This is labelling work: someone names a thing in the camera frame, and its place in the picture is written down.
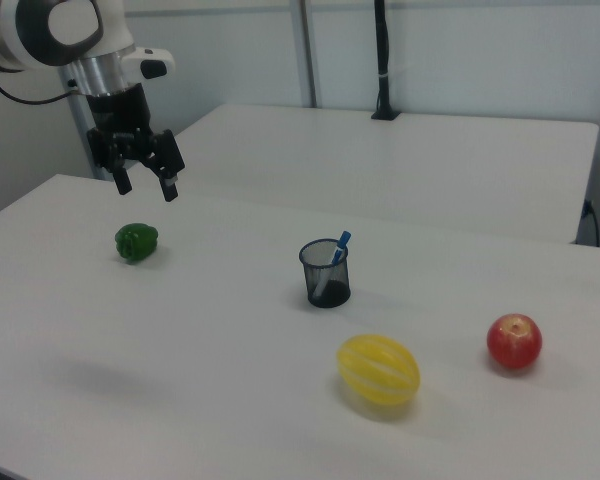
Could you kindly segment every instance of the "pen holder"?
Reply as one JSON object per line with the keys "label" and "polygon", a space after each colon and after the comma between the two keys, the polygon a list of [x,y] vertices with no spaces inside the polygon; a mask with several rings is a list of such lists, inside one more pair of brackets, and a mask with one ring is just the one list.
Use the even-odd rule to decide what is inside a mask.
{"label": "pen holder", "polygon": [[351,296],[347,257],[344,252],[335,265],[331,265],[337,240],[325,238],[314,240],[300,250],[300,261],[304,266],[304,279],[307,284],[309,303],[319,308],[333,308],[345,303]]}

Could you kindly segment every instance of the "red apple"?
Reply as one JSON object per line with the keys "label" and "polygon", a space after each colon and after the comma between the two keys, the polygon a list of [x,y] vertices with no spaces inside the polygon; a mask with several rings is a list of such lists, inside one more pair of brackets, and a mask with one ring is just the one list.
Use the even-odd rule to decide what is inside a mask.
{"label": "red apple", "polygon": [[538,358],[542,334],[536,323],[526,315],[510,313],[491,325],[487,346],[493,359],[503,367],[524,368]]}

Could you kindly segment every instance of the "power cord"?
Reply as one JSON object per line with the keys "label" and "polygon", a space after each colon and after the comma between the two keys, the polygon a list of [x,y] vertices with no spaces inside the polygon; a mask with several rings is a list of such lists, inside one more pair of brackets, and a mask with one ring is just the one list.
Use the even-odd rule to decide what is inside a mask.
{"label": "power cord", "polygon": [[598,216],[596,215],[596,211],[593,208],[593,202],[590,200],[585,200],[584,205],[582,206],[582,214],[580,215],[580,219],[584,220],[591,214],[593,217],[593,225],[596,229],[596,247],[600,246],[600,228],[598,226]]}
{"label": "power cord", "polygon": [[14,102],[17,103],[22,103],[23,105],[47,105],[49,103],[54,103],[57,102],[59,100],[63,100],[67,97],[70,97],[71,95],[75,95],[78,93],[77,90],[71,90],[67,93],[64,93],[62,95],[58,95],[57,97],[53,97],[53,98],[49,98],[47,100],[23,100],[21,98],[18,97],[14,97],[13,95],[11,95],[9,92],[5,91],[1,86],[0,86],[0,93],[2,95],[4,95],[5,97],[7,97],[9,100],[13,100]]}

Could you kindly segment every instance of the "wall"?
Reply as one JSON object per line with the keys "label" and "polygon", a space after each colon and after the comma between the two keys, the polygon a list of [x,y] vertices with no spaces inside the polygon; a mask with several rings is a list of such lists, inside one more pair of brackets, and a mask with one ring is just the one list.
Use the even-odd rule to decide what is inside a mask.
{"label": "wall", "polygon": [[164,48],[173,76],[144,84],[155,130],[178,133],[223,103],[309,106],[296,0],[128,0],[136,45]]}
{"label": "wall", "polygon": [[[539,2],[551,5],[529,5]],[[362,3],[309,4],[322,107],[375,109],[375,23],[372,2]],[[392,104],[417,113],[600,125],[600,1],[564,3],[457,0],[453,8],[444,8],[451,4],[446,0],[390,4]],[[527,6],[480,6],[514,4]],[[600,140],[589,190],[600,218]],[[590,220],[583,222],[579,237],[593,243]]]}
{"label": "wall", "polygon": [[[0,84],[27,99],[64,91],[56,70],[0,74]],[[57,173],[92,176],[68,101],[34,107],[0,95],[0,210]]]}

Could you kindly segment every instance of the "green bell pepper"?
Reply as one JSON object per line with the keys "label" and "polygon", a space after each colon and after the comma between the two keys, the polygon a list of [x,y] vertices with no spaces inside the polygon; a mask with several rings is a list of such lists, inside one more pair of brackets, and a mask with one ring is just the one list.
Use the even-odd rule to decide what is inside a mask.
{"label": "green bell pepper", "polygon": [[151,255],[158,246],[158,230],[144,223],[130,223],[116,233],[116,249],[122,258],[138,261]]}

